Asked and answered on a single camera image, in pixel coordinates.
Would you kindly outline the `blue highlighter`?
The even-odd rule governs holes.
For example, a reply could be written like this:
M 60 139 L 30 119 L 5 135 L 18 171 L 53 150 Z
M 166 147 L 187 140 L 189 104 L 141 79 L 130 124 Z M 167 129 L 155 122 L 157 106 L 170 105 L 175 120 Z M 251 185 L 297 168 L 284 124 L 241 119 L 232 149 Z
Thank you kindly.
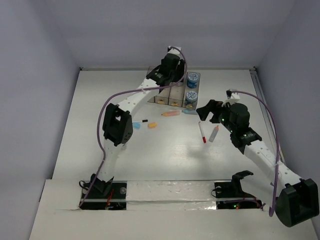
M 184 109 L 181 112 L 186 114 L 186 115 L 195 115 L 195 116 L 198 115 L 197 111 L 194 110 L 194 109 Z

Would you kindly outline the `red whiteboard marker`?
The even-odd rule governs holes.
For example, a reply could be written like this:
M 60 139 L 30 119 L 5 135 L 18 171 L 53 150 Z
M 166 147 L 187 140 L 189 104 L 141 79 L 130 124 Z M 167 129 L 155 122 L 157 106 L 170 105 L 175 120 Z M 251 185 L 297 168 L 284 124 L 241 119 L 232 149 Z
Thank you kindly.
M 205 133 L 204 133 L 204 129 L 203 129 L 201 121 L 198 122 L 198 126 L 199 126 L 199 130 L 200 130 L 202 141 L 205 144 L 207 142 L 207 140 L 206 140 L 206 137 L 205 137 Z

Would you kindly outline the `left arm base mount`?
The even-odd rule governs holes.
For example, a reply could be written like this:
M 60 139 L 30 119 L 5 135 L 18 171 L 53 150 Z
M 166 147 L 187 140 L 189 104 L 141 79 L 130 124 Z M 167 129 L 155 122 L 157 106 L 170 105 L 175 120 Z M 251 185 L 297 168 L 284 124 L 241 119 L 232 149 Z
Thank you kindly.
M 126 210 L 127 182 L 106 183 L 96 179 L 88 196 L 80 206 L 82 210 Z

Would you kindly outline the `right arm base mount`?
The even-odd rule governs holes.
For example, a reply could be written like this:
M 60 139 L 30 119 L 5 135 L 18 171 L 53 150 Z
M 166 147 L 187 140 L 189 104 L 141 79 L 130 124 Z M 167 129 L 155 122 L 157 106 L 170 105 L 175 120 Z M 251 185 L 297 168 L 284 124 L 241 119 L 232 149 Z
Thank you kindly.
M 216 208 L 218 210 L 262 210 L 265 204 L 242 189 L 241 180 L 253 175 L 252 172 L 245 170 L 232 175 L 231 180 L 216 181 L 210 193 L 216 199 Z

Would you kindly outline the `orange highlighter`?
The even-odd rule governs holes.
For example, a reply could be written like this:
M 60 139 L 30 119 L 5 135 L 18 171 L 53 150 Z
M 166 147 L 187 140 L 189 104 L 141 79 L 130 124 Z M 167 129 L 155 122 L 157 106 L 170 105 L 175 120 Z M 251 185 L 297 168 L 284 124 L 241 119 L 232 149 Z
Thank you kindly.
M 180 111 L 176 110 L 176 111 L 168 111 L 168 112 L 164 112 L 161 115 L 164 117 L 174 117 L 174 116 L 179 116 L 180 115 Z

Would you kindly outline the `transparent drawer bin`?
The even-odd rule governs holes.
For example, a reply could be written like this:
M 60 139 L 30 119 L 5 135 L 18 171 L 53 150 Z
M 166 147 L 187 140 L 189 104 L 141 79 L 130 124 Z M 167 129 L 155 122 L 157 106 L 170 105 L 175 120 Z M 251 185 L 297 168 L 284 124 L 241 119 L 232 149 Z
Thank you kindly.
M 185 92 L 184 92 L 184 96 L 183 96 L 183 105 L 182 105 L 182 107 L 183 107 L 183 108 L 186 108 L 186 109 L 195 110 L 196 107 L 197 107 L 197 104 L 198 104 L 198 99 L 199 99 L 199 86 L 200 86 L 201 74 L 199 73 L 199 74 L 200 74 L 200 80 L 199 80 L 196 88 L 189 88 L 189 87 L 187 87 L 187 74 L 186 74 L 186 86 L 185 86 Z M 186 104 L 185 96 L 186 96 L 186 93 L 187 93 L 188 91 L 195 91 L 195 92 L 197 92 L 197 94 L 198 94 L 198 99 L 197 99 L 197 102 L 196 102 L 195 104 Z
M 147 101 L 154 102 L 154 98 L 161 91 L 161 77 L 158 66 L 150 66 L 147 70 L 145 79 L 143 80 L 145 94 L 148 95 Z
M 181 108 L 183 106 L 183 99 L 186 90 L 186 75 L 183 76 L 181 82 L 171 82 L 168 104 L 173 107 Z
M 155 102 L 158 104 L 165 104 L 169 103 L 169 95 L 170 95 L 170 83 L 174 79 L 174 74 L 172 70 L 158 70 L 157 74 L 158 80 L 157 85 L 160 87 L 165 87 L 159 90 L 158 95 L 155 96 Z

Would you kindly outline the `yellow highlighter cap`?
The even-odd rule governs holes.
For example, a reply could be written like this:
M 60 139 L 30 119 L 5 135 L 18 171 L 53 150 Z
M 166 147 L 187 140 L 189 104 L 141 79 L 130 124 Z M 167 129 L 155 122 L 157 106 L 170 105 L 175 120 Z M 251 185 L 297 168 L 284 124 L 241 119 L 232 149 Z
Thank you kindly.
M 150 123 L 148 123 L 147 126 L 148 126 L 149 129 L 154 129 L 154 128 L 157 127 L 157 123 L 156 122 L 150 122 Z

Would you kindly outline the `blue paint jar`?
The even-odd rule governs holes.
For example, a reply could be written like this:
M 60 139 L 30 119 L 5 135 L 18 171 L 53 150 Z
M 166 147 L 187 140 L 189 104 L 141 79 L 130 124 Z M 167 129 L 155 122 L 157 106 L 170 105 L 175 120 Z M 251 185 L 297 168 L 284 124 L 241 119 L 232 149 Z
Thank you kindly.
M 187 82 L 186 85 L 190 89 L 194 89 L 197 87 L 197 84 L 200 80 L 200 74 L 197 72 L 189 72 L 187 74 Z
M 188 91 L 185 95 L 185 103 L 193 105 L 198 101 L 198 93 L 196 91 Z

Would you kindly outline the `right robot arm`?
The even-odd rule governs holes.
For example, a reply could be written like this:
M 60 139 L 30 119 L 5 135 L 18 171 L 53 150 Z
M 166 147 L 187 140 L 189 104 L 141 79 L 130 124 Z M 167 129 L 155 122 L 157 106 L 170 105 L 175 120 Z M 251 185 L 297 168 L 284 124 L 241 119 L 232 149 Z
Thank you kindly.
M 317 184 L 303 179 L 291 171 L 263 142 L 262 137 L 250 127 L 250 113 L 241 103 L 223 103 L 210 100 L 197 108 L 201 121 L 209 113 L 210 122 L 222 124 L 230 132 L 230 140 L 246 158 L 263 173 L 261 177 L 250 171 L 243 171 L 240 179 L 230 183 L 235 196 L 244 193 L 253 195 L 269 206 L 269 215 L 276 215 L 286 227 L 293 227 L 320 213 Z

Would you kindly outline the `blue highlighter cap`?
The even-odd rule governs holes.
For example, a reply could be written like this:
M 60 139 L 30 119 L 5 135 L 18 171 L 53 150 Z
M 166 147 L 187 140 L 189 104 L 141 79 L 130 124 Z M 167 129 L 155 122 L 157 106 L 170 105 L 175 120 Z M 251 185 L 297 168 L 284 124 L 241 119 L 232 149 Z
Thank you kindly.
M 141 123 L 139 123 L 139 122 L 134 122 L 134 123 L 132 124 L 132 126 L 133 126 L 134 129 L 139 130 L 139 129 L 141 128 Z

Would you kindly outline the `clear pencil-shaped highlighter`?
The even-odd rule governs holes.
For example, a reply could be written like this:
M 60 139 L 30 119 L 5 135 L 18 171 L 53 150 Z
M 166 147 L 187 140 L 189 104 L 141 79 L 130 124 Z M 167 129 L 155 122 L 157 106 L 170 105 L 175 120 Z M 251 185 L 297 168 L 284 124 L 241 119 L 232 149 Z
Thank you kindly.
M 219 125 L 216 125 L 216 126 L 214 127 L 214 129 L 213 129 L 213 131 L 212 131 L 209 139 L 208 139 L 208 141 L 209 141 L 210 143 L 213 143 L 213 142 L 214 142 L 214 140 L 215 140 L 218 132 L 219 132 Z

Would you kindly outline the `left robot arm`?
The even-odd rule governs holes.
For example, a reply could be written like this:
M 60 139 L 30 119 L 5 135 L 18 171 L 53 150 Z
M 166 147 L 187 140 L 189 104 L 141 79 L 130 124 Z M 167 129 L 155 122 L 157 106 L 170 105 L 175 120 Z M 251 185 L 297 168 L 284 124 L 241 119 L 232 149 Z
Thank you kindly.
M 186 73 L 187 63 L 181 48 L 169 46 L 160 65 L 146 75 L 138 88 L 116 93 L 106 100 L 99 113 L 96 129 L 103 158 L 90 181 L 89 191 L 93 188 L 101 198 L 110 194 L 110 183 L 122 145 L 133 135 L 134 115 L 162 90 L 182 82 Z M 98 176 L 101 180 L 95 183 Z

